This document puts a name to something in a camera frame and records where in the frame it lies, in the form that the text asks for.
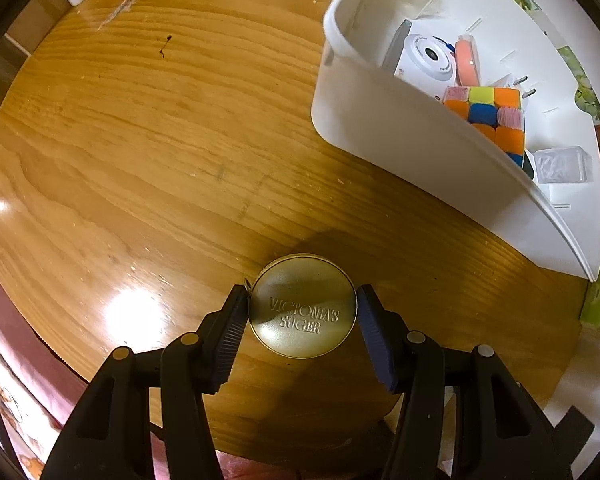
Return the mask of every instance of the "wooden table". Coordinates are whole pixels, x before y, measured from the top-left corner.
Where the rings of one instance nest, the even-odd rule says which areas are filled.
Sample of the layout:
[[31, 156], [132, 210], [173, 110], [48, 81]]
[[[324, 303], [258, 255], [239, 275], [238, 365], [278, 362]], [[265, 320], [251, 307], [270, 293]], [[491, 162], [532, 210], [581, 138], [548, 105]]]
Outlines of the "wooden table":
[[[195, 329], [271, 260], [318, 253], [440, 344], [491, 344], [546, 402], [574, 351], [586, 283], [537, 268], [318, 136], [310, 105], [329, 1], [72, 10], [0, 111], [0, 282], [90, 379], [120, 344], [159, 348]], [[230, 381], [205, 402], [218, 449], [319, 468], [395, 398], [358, 330], [297, 361], [247, 329]]]

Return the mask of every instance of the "clear plastic box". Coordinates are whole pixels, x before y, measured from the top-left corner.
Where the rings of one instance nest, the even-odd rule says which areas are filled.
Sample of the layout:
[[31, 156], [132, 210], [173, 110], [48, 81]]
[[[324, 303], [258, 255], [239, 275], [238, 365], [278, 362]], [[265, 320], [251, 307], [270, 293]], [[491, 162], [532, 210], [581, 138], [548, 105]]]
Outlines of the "clear plastic box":
[[539, 150], [533, 154], [540, 184], [587, 182], [590, 156], [580, 146]]

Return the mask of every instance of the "blue cube tile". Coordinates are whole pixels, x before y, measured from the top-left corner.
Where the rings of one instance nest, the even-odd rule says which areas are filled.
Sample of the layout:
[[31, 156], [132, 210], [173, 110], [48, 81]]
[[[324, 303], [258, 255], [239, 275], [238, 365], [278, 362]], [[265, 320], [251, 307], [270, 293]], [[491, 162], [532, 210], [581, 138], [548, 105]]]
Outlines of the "blue cube tile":
[[509, 155], [509, 158], [511, 160], [513, 160], [518, 166], [520, 166], [520, 168], [522, 168], [522, 161], [523, 161], [523, 156], [522, 155], [516, 155], [515, 153], [509, 153], [509, 152], [505, 152], [507, 155]]
[[476, 103], [469, 108], [469, 122], [497, 126], [498, 109], [493, 105]]

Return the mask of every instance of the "orange cube tile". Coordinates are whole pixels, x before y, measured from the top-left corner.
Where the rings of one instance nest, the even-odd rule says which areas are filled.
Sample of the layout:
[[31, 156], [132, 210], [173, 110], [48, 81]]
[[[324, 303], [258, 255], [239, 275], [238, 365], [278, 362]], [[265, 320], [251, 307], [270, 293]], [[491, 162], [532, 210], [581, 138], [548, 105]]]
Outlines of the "orange cube tile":
[[496, 141], [496, 130], [492, 126], [489, 126], [488, 124], [478, 124], [478, 123], [474, 123], [474, 124], [472, 124], [472, 126], [476, 130], [478, 130], [479, 132], [484, 134], [484, 136], [487, 137], [489, 140], [492, 140], [493, 142]]
[[493, 93], [493, 103], [501, 108], [520, 108], [520, 92], [516, 88], [496, 88]]
[[449, 99], [445, 101], [445, 106], [453, 110], [456, 114], [462, 117], [465, 121], [469, 118], [469, 103], [466, 101], [456, 101]]
[[522, 130], [498, 126], [496, 128], [496, 144], [503, 152], [524, 155], [525, 133]]

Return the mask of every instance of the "metal screw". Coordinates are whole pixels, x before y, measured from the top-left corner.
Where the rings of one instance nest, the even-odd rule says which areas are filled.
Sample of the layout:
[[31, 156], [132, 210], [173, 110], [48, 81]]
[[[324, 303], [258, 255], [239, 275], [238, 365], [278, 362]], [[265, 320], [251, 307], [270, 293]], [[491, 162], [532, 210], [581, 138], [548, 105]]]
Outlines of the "metal screw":
[[180, 342], [183, 345], [195, 345], [200, 340], [200, 336], [195, 332], [187, 332], [180, 336]]
[[411, 332], [409, 332], [407, 334], [407, 339], [410, 342], [412, 342], [416, 345], [419, 345], [421, 343], [424, 343], [427, 338], [422, 332], [418, 332], [417, 330], [412, 330]]
[[493, 348], [491, 348], [489, 345], [480, 345], [478, 346], [478, 354], [480, 354], [482, 357], [491, 357], [494, 354]]
[[122, 361], [122, 359], [126, 359], [127, 357], [129, 357], [129, 348], [119, 346], [113, 351], [112, 357], [116, 361]]

